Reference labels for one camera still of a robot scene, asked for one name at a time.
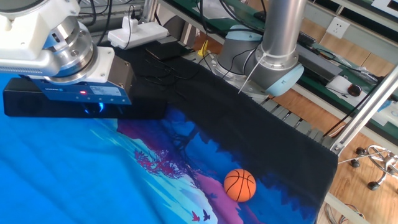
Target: wooden floor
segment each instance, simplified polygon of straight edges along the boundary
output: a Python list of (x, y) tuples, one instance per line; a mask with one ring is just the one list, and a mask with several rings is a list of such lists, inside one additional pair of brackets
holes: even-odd
[[(293, 90), (274, 98), (274, 101), (323, 132), (339, 121), (338, 118)], [(376, 142), (359, 133), (343, 151), (339, 161), (356, 156), (357, 147), (368, 147), (371, 144), (376, 144)], [(355, 205), (370, 223), (398, 223), (398, 180), (388, 176), (379, 189), (373, 192), (366, 185), (380, 178), (382, 171), (377, 169), (368, 158), (360, 161), (361, 166), (356, 169), (351, 167), (349, 162), (340, 164), (329, 192), (342, 202)], [(336, 211), (334, 214), (336, 219), (341, 216)], [(319, 213), (318, 223), (329, 223), (324, 208)]]

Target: white cable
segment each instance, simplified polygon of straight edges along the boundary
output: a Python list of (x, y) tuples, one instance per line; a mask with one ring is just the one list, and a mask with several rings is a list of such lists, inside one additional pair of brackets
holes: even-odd
[(253, 70), (251, 70), (251, 73), (250, 73), (250, 75), (247, 77), (246, 81), (244, 81), (243, 86), (242, 86), (241, 89), (239, 90), (238, 94), (241, 93), (243, 87), (244, 87), (244, 86), (246, 85), (246, 83), (249, 81), (251, 75), (253, 74), (253, 72), (255, 71), (255, 69), (257, 68), (257, 66), (259, 66), (259, 64), (260, 64), (260, 62), (262, 61), (262, 59), (263, 59), (264, 57), (266, 57), (266, 56), (267, 56), (266, 53), (264, 53), (264, 54), (262, 55), (262, 57), (260, 58), (260, 60), (257, 62), (256, 66), (254, 66)]
[(346, 125), (344, 124), (343, 126), (341, 126), (340, 128), (337, 129), (337, 131), (335, 131), (334, 133), (329, 134), (329, 137), (334, 136), (336, 133), (338, 133), (341, 129), (343, 129)]
[(248, 62), (248, 60), (249, 60), (249, 58), (253, 55), (253, 53), (256, 51), (256, 49), (257, 49), (257, 48), (253, 49), (253, 50), (250, 52), (250, 54), (248, 55), (248, 57), (246, 58), (246, 60), (244, 61), (243, 68), (242, 68), (243, 73), (244, 73), (244, 69), (245, 69), (245, 66), (246, 66), (246, 64), (247, 64), (247, 62)]
[(379, 153), (387, 152), (387, 151), (388, 151), (388, 149), (383, 150), (383, 151), (379, 151), (379, 152), (375, 152), (375, 153), (371, 153), (371, 154), (361, 154), (361, 155), (359, 155), (358, 157), (355, 157), (355, 158), (352, 158), (352, 159), (347, 159), (347, 160), (345, 160), (345, 161), (341, 161), (341, 162), (339, 162), (338, 164), (342, 164), (342, 163), (344, 163), (344, 162), (348, 162), (348, 161), (352, 161), (352, 160), (356, 160), (356, 159), (362, 159), (362, 158), (364, 158), (364, 157), (373, 156), (373, 155), (375, 155), (375, 154), (379, 154)]
[(289, 54), (287, 54), (287, 55), (270, 55), (270, 54), (265, 53), (265, 51), (264, 51), (264, 49), (262, 48), (262, 45), (261, 45), (261, 50), (263, 51), (263, 55), (262, 55), (262, 57), (260, 58), (260, 60), (257, 62), (256, 66), (254, 66), (253, 70), (251, 70), (250, 75), (248, 76), (248, 78), (246, 79), (246, 81), (243, 83), (243, 86), (242, 86), (241, 89), (239, 90), (238, 94), (241, 93), (243, 87), (244, 87), (244, 86), (246, 85), (246, 83), (249, 81), (251, 75), (253, 74), (253, 72), (255, 71), (255, 69), (256, 69), (257, 66), (260, 64), (260, 62), (262, 61), (262, 59), (263, 59), (264, 57), (270, 56), (270, 57), (272, 57), (272, 58), (284, 58), (284, 57), (287, 57), (287, 56), (293, 54), (293, 53), (296, 51), (296, 47), (293, 49), (293, 51), (292, 51), (291, 53), (289, 53)]

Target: robotic arm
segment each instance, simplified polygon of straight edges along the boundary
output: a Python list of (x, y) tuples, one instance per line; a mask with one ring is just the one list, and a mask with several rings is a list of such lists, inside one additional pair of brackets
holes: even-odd
[(76, 0), (0, 5), (0, 73), (28, 76), (50, 100), (131, 104), (131, 66), (92, 43)]
[(304, 71), (295, 48), (306, 3), (306, 0), (270, 0), (262, 42), (255, 33), (230, 32), (218, 58), (221, 68), (232, 68), (228, 73), (231, 76), (245, 74), (273, 96), (285, 93)]
[[(230, 73), (283, 94), (303, 73), (295, 46), (306, 2), (270, 0), (262, 43), (258, 34), (229, 33), (220, 65), (229, 68), (235, 55), (253, 49), (234, 61)], [(0, 3), (0, 73), (28, 76), (50, 100), (130, 105), (131, 66), (112, 48), (92, 43), (76, 19), (79, 11), (76, 0)]]

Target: black cable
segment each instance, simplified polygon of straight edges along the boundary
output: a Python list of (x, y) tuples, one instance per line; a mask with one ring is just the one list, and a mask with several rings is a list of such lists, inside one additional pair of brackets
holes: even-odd
[[(106, 8), (105, 8), (102, 12), (96, 13), (95, 15), (101, 15), (102, 13), (106, 12), (106, 11), (108, 10), (108, 7), (109, 7), (109, 0), (108, 0), (108, 2), (106, 3)], [(93, 15), (93, 16), (94, 16), (93, 13), (81, 12), (80, 14), (83, 14), (83, 15)]]
[[(258, 48), (258, 47), (260, 46), (261, 43), (262, 43), (262, 38), (261, 38), (261, 40), (260, 40), (259, 45), (257, 45), (256, 48)], [(253, 50), (252, 52), (250, 52), (250, 55), (249, 55), (248, 59), (244, 62), (244, 64), (243, 64), (243, 73), (244, 73), (244, 71), (245, 71), (245, 69), (246, 69), (246, 65), (248, 64), (248, 62), (249, 62), (251, 56), (254, 54), (254, 52), (255, 52), (255, 50)]]
[(132, 1), (134, 1), (134, 0), (130, 0), (130, 1), (128, 1), (128, 2), (125, 2), (125, 3), (121, 3), (121, 4), (113, 4), (113, 6), (122, 6), (122, 5), (125, 5), (125, 4), (129, 4), (130, 2), (132, 2)]
[(156, 12), (155, 12), (155, 19), (156, 19), (157, 23), (158, 23), (160, 26), (162, 26), (162, 23), (160, 23), (159, 16), (157, 16), (157, 13), (156, 13)]
[(90, 4), (91, 4), (91, 10), (93, 11), (93, 20), (91, 22), (85, 24), (87, 27), (94, 25), (95, 22), (97, 21), (97, 15), (95, 13), (94, 0), (90, 0)]
[(262, 4), (262, 9), (264, 10), (264, 12), (267, 12), (266, 5), (264, 4), (264, 0), (260, 0), (260, 1)]
[(233, 10), (231, 9), (231, 7), (225, 3), (225, 0), (220, 0), (220, 4), (221, 6), (225, 9), (225, 11), (234, 19), (236, 20), (238, 23), (246, 26), (247, 28), (251, 29), (253, 32), (257, 33), (257, 34), (264, 34), (264, 30), (260, 30), (257, 27), (251, 26), (247, 23), (245, 23), (245, 21), (240, 18), (238, 15), (236, 15), (235, 13), (233, 13)]
[(131, 38), (131, 23), (130, 23), (130, 19), (135, 19), (136, 18), (136, 8), (133, 5), (130, 5), (129, 7), (129, 40), (127, 41), (126, 46), (123, 48), (123, 50), (126, 50), (127, 47), (130, 44), (130, 38)]
[(349, 95), (349, 93), (341, 93), (341, 92), (339, 92), (339, 91), (337, 91), (337, 90), (334, 90), (334, 89), (332, 89), (332, 88), (329, 88), (329, 87), (325, 87), (325, 88), (327, 88), (327, 89), (329, 89), (329, 90), (333, 90), (333, 91), (335, 91), (336, 93), (339, 93), (339, 94), (341, 94), (341, 95)]
[(110, 22), (110, 20), (111, 20), (112, 3), (113, 3), (113, 0), (109, 0), (109, 12), (108, 12), (108, 18), (106, 19), (105, 30), (104, 30), (104, 32), (102, 33), (101, 37), (99, 38), (99, 41), (98, 41), (97, 45), (99, 45), (99, 44), (102, 42), (102, 40), (104, 39), (104, 36), (105, 36), (105, 34), (106, 34), (106, 31), (108, 31), (109, 22)]
[(349, 116), (351, 116), (358, 108), (359, 106), (361, 106), (361, 104), (363, 102), (365, 102), (365, 100), (372, 94), (372, 92), (379, 86), (379, 83), (377, 85), (375, 85), (372, 90), (354, 107), (354, 109), (352, 109), (343, 119), (341, 119), (339, 122), (337, 122), (331, 129), (329, 129), (329, 131), (327, 131), (323, 137), (327, 136), (329, 133), (331, 133), (337, 126), (339, 126), (339, 124), (341, 124), (345, 119), (347, 119)]
[[(209, 55), (211, 55), (211, 54), (207, 54), (206, 56), (204, 56), (204, 57), (198, 62), (198, 65), (200, 65), (200, 62), (201, 62), (202, 60), (205, 60), (205, 59), (207, 58), (207, 56), (209, 56)], [(202, 67), (202, 66), (199, 66), (199, 67), (198, 67), (198, 70), (197, 70), (192, 76), (190, 76), (190, 77), (188, 77), (188, 78), (184, 78), (184, 77), (179, 76), (179, 73), (178, 73), (178, 71), (176, 71), (176, 69), (174, 69), (174, 68), (168, 66), (167, 64), (165, 64), (165, 63), (163, 63), (163, 62), (161, 62), (161, 61), (159, 61), (159, 60), (156, 60), (156, 61), (162, 63), (163, 65), (165, 65), (165, 68), (160, 68), (160, 67), (158, 67), (158, 66), (156, 66), (156, 65), (153, 65), (150, 61), (146, 60), (146, 62), (148, 62), (149, 64), (151, 64), (151, 65), (154, 66), (155, 68), (159, 68), (159, 69), (161, 69), (161, 70), (166, 71), (167, 73), (166, 73), (165, 75), (161, 75), (161, 76), (140, 75), (140, 76), (141, 76), (141, 77), (145, 77), (146, 81), (148, 81), (148, 82), (150, 82), (150, 83), (153, 83), (153, 84), (156, 84), (156, 85), (160, 85), (160, 86), (164, 86), (164, 87), (168, 87), (168, 86), (175, 85), (179, 80), (190, 80), (190, 79), (192, 79), (193, 77), (195, 77), (196, 75), (198, 75), (198, 73), (200, 72), (200, 69), (201, 69), (201, 67)], [(172, 82), (170, 82), (170, 83), (159, 83), (159, 82), (155, 82), (155, 81), (152, 81), (152, 80), (149, 80), (149, 79), (148, 79), (148, 78), (156, 78), (156, 79), (162, 81), (160, 78), (165, 78), (165, 77), (171, 75), (171, 74), (172, 74), (172, 72), (171, 72), (172, 70), (175, 71), (178, 75), (174, 75), (174, 76), (173, 76), (173, 77), (174, 77), (174, 81), (172, 81)]]
[(199, 2), (197, 2), (197, 8), (198, 8), (199, 13), (200, 13), (201, 25), (203, 26), (203, 28), (204, 28), (206, 33), (209, 33), (209, 34), (223, 34), (223, 33), (226, 33), (226, 32), (235, 32), (235, 31), (252, 32), (251, 29), (228, 29), (228, 30), (218, 30), (218, 31), (209, 30), (207, 28), (207, 23), (206, 23), (204, 15), (203, 15), (203, 0), (199, 0)]
[(234, 66), (234, 60), (235, 60), (235, 58), (236, 58), (237, 56), (240, 56), (240, 55), (242, 55), (242, 54), (244, 54), (244, 53), (246, 53), (246, 52), (248, 52), (248, 51), (251, 51), (251, 50), (253, 51), (253, 50), (255, 50), (257, 47), (255, 47), (255, 48), (253, 48), (253, 49), (245, 50), (244, 52), (235, 55), (235, 56), (232, 58), (231, 68), (225, 73), (225, 75), (224, 75), (221, 79), (224, 79), (225, 76), (227, 76), (227, 74), (228, 74), (229, 72), (231, 72), (231, 70), (232, 70), (232, 68), (233, 68), (233, 66)]

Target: white device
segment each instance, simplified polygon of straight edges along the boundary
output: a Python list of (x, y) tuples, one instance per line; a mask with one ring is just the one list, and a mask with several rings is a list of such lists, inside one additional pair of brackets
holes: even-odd
[(121, 49), (130, 49), (142, 44), (167, 37), (168, 30), (155, 22), (139, 24), (136, 19), (123, 17), (122, 29), (108, 33), (108, 40), (112, 46)]
[(372, 6), (398, 17), (398, 0), (374, 0)]

